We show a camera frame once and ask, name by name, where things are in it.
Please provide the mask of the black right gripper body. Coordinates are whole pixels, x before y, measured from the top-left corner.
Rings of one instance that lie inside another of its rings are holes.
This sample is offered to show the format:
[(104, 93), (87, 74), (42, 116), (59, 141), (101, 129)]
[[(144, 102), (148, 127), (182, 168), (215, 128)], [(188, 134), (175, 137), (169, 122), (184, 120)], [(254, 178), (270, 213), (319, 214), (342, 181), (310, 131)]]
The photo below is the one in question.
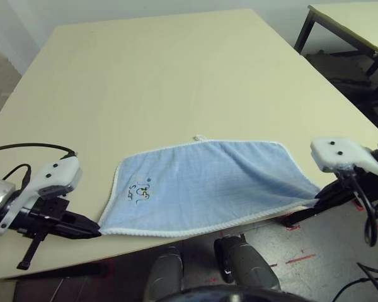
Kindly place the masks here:
[(343, 175), (345, 178), (345, 186), (353, 193), (357, 193), (357, 187), (355, 184), (358, 184), (359, 188), (371, 203), (378, 201), (377, 175), (371, 172), (366, 172), (359, 167), (355, 167), (352, 171), (346, 171)]

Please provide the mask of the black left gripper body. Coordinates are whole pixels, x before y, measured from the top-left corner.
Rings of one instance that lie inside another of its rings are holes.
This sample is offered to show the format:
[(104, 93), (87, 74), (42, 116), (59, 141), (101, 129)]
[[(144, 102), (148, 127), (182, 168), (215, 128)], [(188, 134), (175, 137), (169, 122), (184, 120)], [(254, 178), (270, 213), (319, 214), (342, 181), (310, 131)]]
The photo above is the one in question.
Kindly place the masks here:
[(17, 269), (29, 269), (38, 246), (49, 234), (49, 231), (61, 222), (68, 205), (69, 201), (63, 198), (48, 200), (38, 198), (30, 210), (23, 208), (17, 214), (9, 229), (32, 240), (24, 257), (17, 265)]

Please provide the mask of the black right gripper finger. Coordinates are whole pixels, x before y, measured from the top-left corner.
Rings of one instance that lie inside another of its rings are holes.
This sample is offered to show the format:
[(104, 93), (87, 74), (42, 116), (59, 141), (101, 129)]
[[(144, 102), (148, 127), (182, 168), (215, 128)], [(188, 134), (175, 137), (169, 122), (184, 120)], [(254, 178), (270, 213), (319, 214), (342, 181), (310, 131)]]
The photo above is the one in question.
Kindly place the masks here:
[(349, 189), (337, 180), (323, 187), (316, 195), (316, 199), (319, 202), (338, 201), (346, 198), (348, 195)]
[(316, 210), (328, 210), (330, 208), (340, 206), (350, 200), (350, 190), (334, 191), (322, 190), (316, 195), (318, 200), (314, 205)]

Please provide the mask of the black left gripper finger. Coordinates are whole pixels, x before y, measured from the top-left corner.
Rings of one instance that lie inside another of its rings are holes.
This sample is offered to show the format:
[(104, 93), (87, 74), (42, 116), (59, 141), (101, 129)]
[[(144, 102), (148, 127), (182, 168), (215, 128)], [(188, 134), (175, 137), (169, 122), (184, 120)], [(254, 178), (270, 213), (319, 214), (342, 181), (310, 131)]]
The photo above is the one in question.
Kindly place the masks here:
[(61, 225), (61, 230), (65, 238), (69, 239), (90, 239), (101, 236), (100, 228), (96, 223)]
[(100, 229), (95, 221), (70, 211), (64, 213), (64, 223), (80, 232), (99, 232)]

